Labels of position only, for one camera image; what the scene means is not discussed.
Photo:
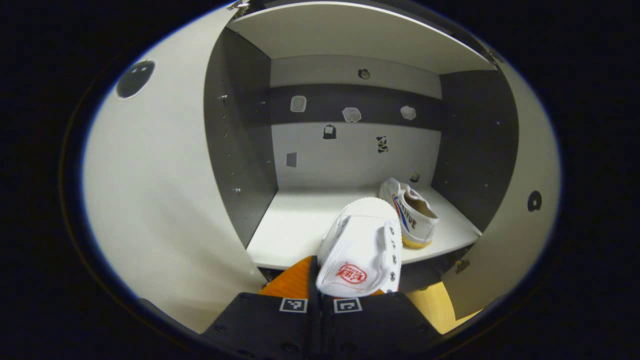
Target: cabinet door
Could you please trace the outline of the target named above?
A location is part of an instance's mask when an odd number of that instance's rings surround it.
[[[132,61],[155,63],[148,82],[128,98],[105,95],[84,153],[86,214],[104,257],[138,297],[196,332],[264,282],[225,211],[204,128],[207,64],[236,12],[208,13]]]
[[[442,276],[456,318],[509,293],[527,275],[547,244],[559,205],[559,149],[547,114],[509,63],[498,62],[498,66],[518,112],[518,152],[511,182],[493,220],[462,257],[462,264]]]

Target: white sneaker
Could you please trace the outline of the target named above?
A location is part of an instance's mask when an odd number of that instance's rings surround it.
[[[367,197],[347,205],[324,234],[316,286],[334,297],[363,297],[398,290],[401,230],[386,202]]]
[[[382,183],[378,196],[396,209],[402,224],[402,241],[407,247],[420,249],[431,243],[440,219],[427,200],[393,177]]]

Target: black background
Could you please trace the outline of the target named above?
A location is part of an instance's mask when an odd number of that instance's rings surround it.
[[[83,267],[59,211],[57,169],[70,114],[109,61],[132,40],[159,38],[216,5],[3,3],[9,22],[1,138],[3,357],[193,357],[125,312]],[[538,91],[554,120],[566,177],[547,280],[515,314],[450,358],[636,356],[627,346],[632,313],[624,307],[632,288],[624,276],[632,273],[637,249],[623,231],[635,215],[633,190],[624,188],[632,184],[637,133],[630,121],[636,114],[625,112],[624,100],[634,89],[626,85],[633,72],[621,66],[630,57],[631,7],[428,5],[487,40]]]

